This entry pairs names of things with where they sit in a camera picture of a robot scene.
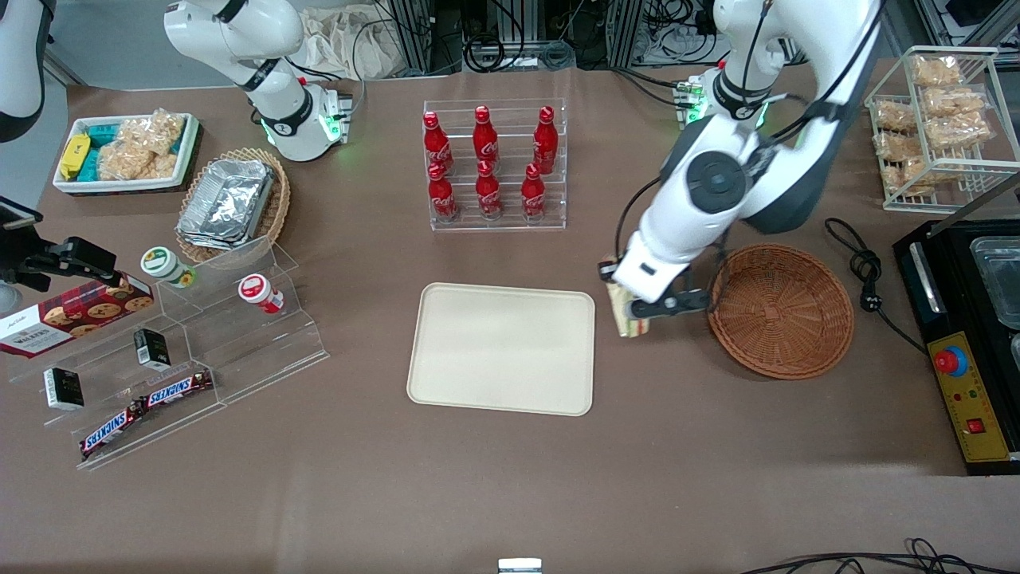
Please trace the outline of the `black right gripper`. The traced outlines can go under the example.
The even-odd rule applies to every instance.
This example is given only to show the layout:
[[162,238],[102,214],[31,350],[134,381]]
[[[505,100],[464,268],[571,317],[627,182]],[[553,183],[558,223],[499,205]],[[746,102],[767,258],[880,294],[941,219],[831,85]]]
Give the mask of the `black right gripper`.
[[118,285],[116,255],[80,237],[61,244],[35,236],[3,236],[1,279],[37,292],[48,292],[51,277],[87,277]]

